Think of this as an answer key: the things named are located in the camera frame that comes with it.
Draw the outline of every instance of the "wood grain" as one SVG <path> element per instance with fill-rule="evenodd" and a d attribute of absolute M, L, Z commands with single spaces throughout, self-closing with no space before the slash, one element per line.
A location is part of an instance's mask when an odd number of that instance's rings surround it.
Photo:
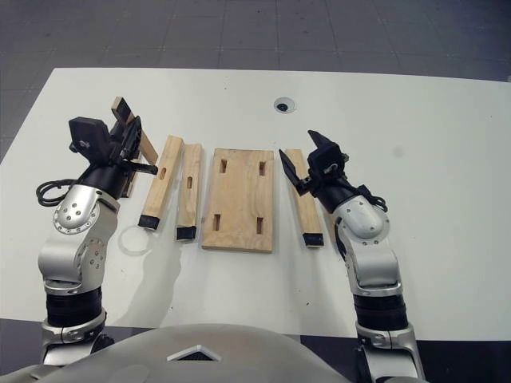
<path fill-rule="evenodd" d="M 168 191 L 178 168 L 182 148 L 183 140 L 181 138 L 168 136 L 158 164 L 158 174 L 154 176 L 149 194 L 145 200 L 139 226 L 149 227 L 144 224 L 141 225 L 141 222 L 142 217 L 150 217 L 156 219 L 156 227 L 150 228 L 157 228 L 157 223 L 159 223 L 165 210 Z"/>
<path fill-rule="evenodd" d="M 295 165 L 296 175 L 303 179 L 308 176 L 307 166 L 305 164 L 305 160 L 303 159 L 303 154 L 300 149 L 286 149 L 286 155 L 289 157 L 291 162 Z M 294 196 L 296 213 L 298 216 L 298 221 L 300 225 L 300 230 L 302 231 L 302 235 L 304 234 L 321 234 L 323 235 L 323 230 L 321 228 L 321 223 L 319 222 L 318 212 L 316 210 L 316 205 L 314 203 L 314 198 L 310 193 L 305 195 L 299 195 L 296 189 L 293 187 L 291 182 L 289 182 L 289 187 Z M 317 247 L 318 245 L 310 245 L 306 241 L 306 245 L 309 247 Z"/>
<path fill-rule="evenodd" d="M 200 186 L 200 163 L 202 146 L 187 144 L 184 146 L 183 172 L 181 176 L 178 227 L 197 226 L 197 202 Z"/>
<path fill-rule="evenodd" d="M 273 250 L 273 152 L 216 149 L 202 247 Z"/>

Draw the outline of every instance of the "floor tile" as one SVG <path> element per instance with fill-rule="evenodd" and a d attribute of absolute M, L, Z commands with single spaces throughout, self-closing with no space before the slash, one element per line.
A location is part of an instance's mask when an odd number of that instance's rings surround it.
<path fill-rule="evenodd" d="M 387 22 L 430 22 L 419 0 L 374 0 L 380 18 Z"/>
<path fill-rule="evenodd" d="M 336 52 L 321 51 L 281 51 L 281 70 L 306 70 L 315 72 L 338 72 L 339 58 Z"/>
<path fill-rule="evenodd" d="M 511 64 L 508 61 L 454 59 L 460 66 L 465 78 L 478 80 L 507 81 L 511 76 Z"/>
<path fill-rule="evenodd" d="M 100 66 L 104 50 L 82 50 L 78 52 L 56 50 L 50 53 L 30 88 L 41 89 L 55 68 L 93 68 Z"/>
<path fill-rule="evenodd" d="M 460 65 L 451 57 L 398 54 L 403 74 L 462 77 Z"/>
<path fill-rule="evenodd" d="M 170 18 L 177 0 L 130 0 L 126 6 L 124 16 L 136 17 L 143 19 L 154 18 Z"/>
<path fill-rule="evenodd" d="M 279 18 L 278 27 L 280 49 L 335 50 L 334 36 L 327 15 L 285 16 Z"/>
<path fill-rule="evenodd" d="M 10 53 L 2 57 L 0 65 L 2 89 L 28 89 L 49 55 L 49 52 Z"/>
<path fill-rule="evenodd" d="M 343 72 L 400 74 L 398 59 L 393 53 L 342 53 Z"/>
<path fill-rule="evenodd" d="M 218 48 L 222 18 L 174 18 L 165 38 L 165 48 Z"/>
<path fill-rule="evenodd" d="M 14 119 L 22 102 L 23 90 L 2 90 L 0 92 L 0 136 L 9 136 L 10 122 Z"/>
<path fill-rule="evenodd" d="M 279 55 L 275 50 L 223 49 L 220 69 L 277 70 Z"/>
<path fill-rule="evenodd" d="M 41 52 L 52 50 L 57 44 L 64 22 L 27 22 L 2 50 L 10 52 Z"/>
<path fill-rule="evenodd" d="M 169 23 L 168 18 L 160 16 L 122 18 L 109 40 L 109 48 L 119 50 L 161 48 Z"/>
<path fill-rule="evenodd" d="M 332 20 L 379 20 L 373 0 L 326 0 Z"/>
<path fill-rule="evenodd" d="M 421 0 L 421 6 L 436 25 L 472 26 L 466 5 L 458 0 Z"/>
<path fill-rule="evenodd" d="M 271 2 L 228 2 L 225 6 L 227 19 L 265 19 L 275 18 L 277 15 L 275 3 Z"/>
<path fill-rule="evenodd" d="M 221 18 L 225 0 L 177 0 L 174 16 L 205 16 Z"/>
<path fill-rule="evenodd" d="M 166 49 L 161 53 L 160 68 L 218 68 L 219 51 L 215 49 Z"/>
<path fill-rule="evenodd" d="M 309 18 L 328 17 L 324 0 L 277 0 L 277 16 L 298 16 Z"/>
<path fill-rule="evenodd" d="M 226 18 L 222 47 L 275 49 L 277 26 L 274 18 Z"/>
<path fill-rule="evenodd" d="M 392 47 L 398 53 L 447 55 L 433 26 L 386 22 Z"/>
<path fill-rule="evenodd" d="M 455 57 L 511 58 L 511 38 L 502 31 L 438 27 L 438 35 Z"/>
<path fill-rule="evenodd" d="M 107 50 L 100 66 L 112 68 L 155 68 L 160 60 L 160 49 Z"/>
<path fill-rule="evenodd" d="M 108 46 L 117 21 L 83 18 L 62 26 L 56 49 L 68 51 L 104 49 Z"/>
<path fill-rule="evenodd" d="M 385 27 L 378 20 L 332 20 L 337 48 L 341 51 L 390 53 Z"/>

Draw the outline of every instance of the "plywood board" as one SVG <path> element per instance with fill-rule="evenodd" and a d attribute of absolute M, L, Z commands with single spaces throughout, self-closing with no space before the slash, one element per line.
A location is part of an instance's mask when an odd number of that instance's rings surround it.
<path fill-rule="evenodd" d="M 201 158 L 202 146 L 200 144 L 184 146 L 176 230 L 176 239 L 178 240 L 194 239 L 196 235 Z"/>
<path fill-rule="evenodd" d="M 295 165 L 296 175 L 303 179 L 308 176 L 307 166 L 300 149 L 286 149 L 286 155 Z M 319 222 L 318 212 L 314 198 L 310 193 L 299 195 L 296 189 L 289 182 L 295 200 L 296 214 L 302 232 L 303 240 L 307 247 L 321 247 L 323 242 L 323 231 Z"/>
<path fill-rule="evenodd" d="M 273 250 L 273 152 L 216 149 L 202 247 Z"/>
<path fill-rule="evenodd" d="M 168 191 L 181 158 L 183 140 L 168 136 L 138 226 L 157 229 L 167 204 Z"/>

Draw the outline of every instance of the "rectangular slot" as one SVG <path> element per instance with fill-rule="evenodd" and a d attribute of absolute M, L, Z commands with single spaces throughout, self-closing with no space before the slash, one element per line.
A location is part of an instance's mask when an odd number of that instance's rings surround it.
<path fill-rule="evenodd" d="M 227 160 L 220 160 L 220 173 L 225 173 L 227 170 Z"/>
<path fill-rule="evenodd" d="M 256 232 L 257 234 L 263 234 L 263 217 L 257 217 L 257 228 Z"/>
<path fill-rule="evenodd" d="M 220 214 L 215 214 L 213 216 L 213 230 L 214 231 L 220 230 Z"/>

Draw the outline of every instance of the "black rubber foot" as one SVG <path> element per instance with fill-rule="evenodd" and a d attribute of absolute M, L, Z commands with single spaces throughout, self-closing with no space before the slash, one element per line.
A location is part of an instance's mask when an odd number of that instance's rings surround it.
<path fill-rule="evenodd" d="M 160 219 L 157 217 L 151 217 L 150 215 L 141 215 L 138 220 L 138 226 L 147 227 L 148 229 L 156 230 L 160 224 Z"/>
<path fill-rule="evenodd" d="M 196 233 L 197 233 L 197 228 L 195 226 L 178 227 L 177 233 L 176 233 L 176 239 L 178 241 L 190 241 L 195 238 Z"/>
<path fill-rule="evenodd" d="M 321 233 L 303 233 L 303 240 L 307 247 L 321 247 L 325 246 L 323 241 L 323 234 Z"/>

